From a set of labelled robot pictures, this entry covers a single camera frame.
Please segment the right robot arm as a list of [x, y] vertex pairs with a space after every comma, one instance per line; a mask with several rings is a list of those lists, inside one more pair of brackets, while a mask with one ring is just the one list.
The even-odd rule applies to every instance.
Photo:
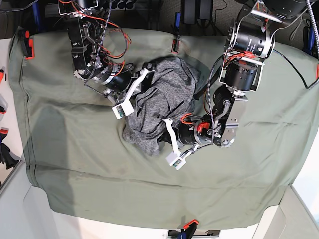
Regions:
[[[111, 10], [117, 3], [116, 0], [58, 1], [59, 14], [66, 17], [74, 77], [115, 105], [128, 96], [129, 89], [137, 95], [150, 88], [155, 72], [152, 64], [144, 64], [149, 72], [134, 85], [142, 73], [134, 72], [133, 63], [123, 59], [132, 41], [121, 27], [110, 21]], [[103, 45], [104, 38], [111, 32], [118, 32], [124, 38], [125, 49], [118, 55]]]

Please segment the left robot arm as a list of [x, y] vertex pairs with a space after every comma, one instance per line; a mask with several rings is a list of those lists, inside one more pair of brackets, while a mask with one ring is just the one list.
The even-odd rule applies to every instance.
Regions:
[[244, 0], [230, 25], [223, 54], [214, 63], [200, 91], [208, 110], [203, 116], [184, 115], [174, 126], [166, 119], [173, 157], [186, 158], [206, 145], [229, 147], [247, 106], [247, 93], [256, 91], [264, 62], [275, 51], [275, 34], [304, 13], [316, 28], [312, 0]]

